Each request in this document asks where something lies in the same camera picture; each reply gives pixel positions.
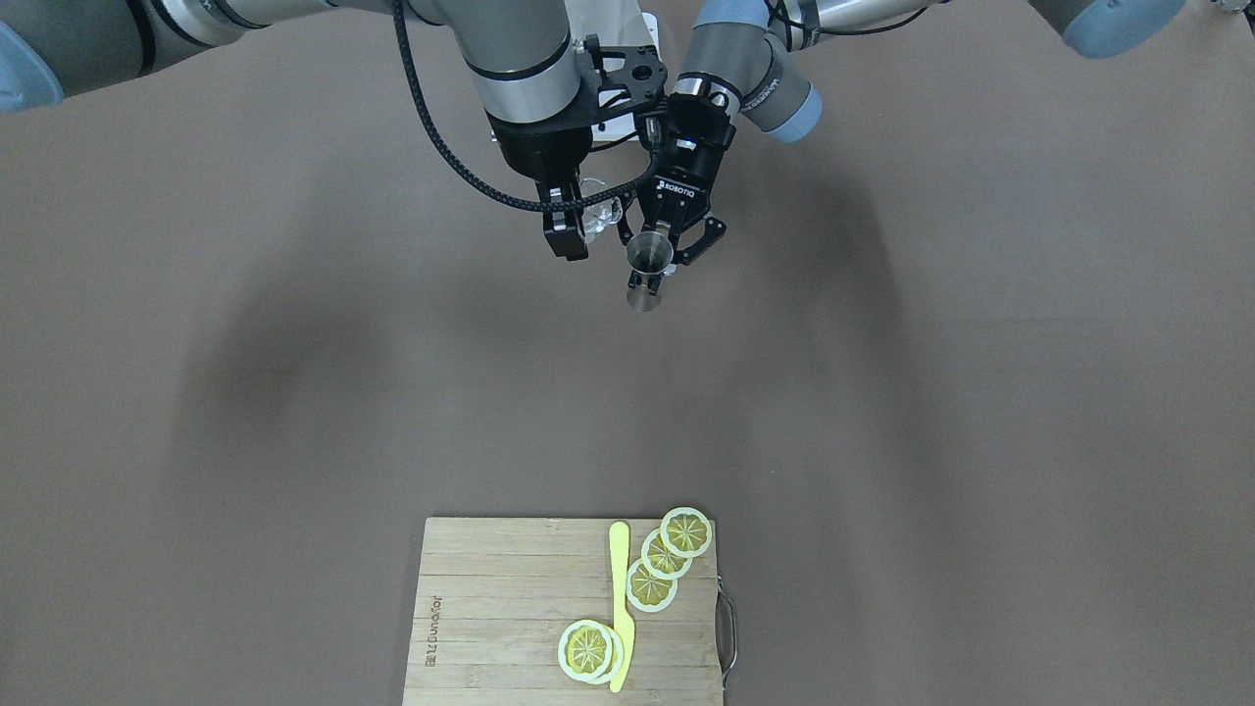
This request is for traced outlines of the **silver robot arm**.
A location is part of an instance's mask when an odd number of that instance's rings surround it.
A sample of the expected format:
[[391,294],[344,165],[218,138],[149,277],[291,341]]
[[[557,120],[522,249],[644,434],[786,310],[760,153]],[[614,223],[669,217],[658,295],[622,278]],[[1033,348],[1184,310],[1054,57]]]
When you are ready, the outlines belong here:
[[[457,87],[474,98],[505,166],[527,183],[515,196],[477,176],[435,125],[413,33],[425,28],[449,43]],[[496,204],[535,214],[546,250],[558,260],[590,255],[590,209],[628,204],[656,171],[646,166],[620,183],[584,192],[584,162],[600,125],[651,112],[665,71],[653,45],[605,46],[577,38],[563,1],[5,1],[3,113],[30,115],[69,99],[146,76],[191,76],[193,69],[243,68],[248,88],[277,89],[284,76],[312,97],[329,75],[333,114],[380,97],[351,89],[350,76],[394,60],[387,79],[415,113],[420,135],[467,187]]]
[[714,189],[728,233],[661,308],[803,308],[837,293],[909,319],[1173,316],[1191,231],[1192,1],[951,1],[789,54],[807,134],[747,120]]

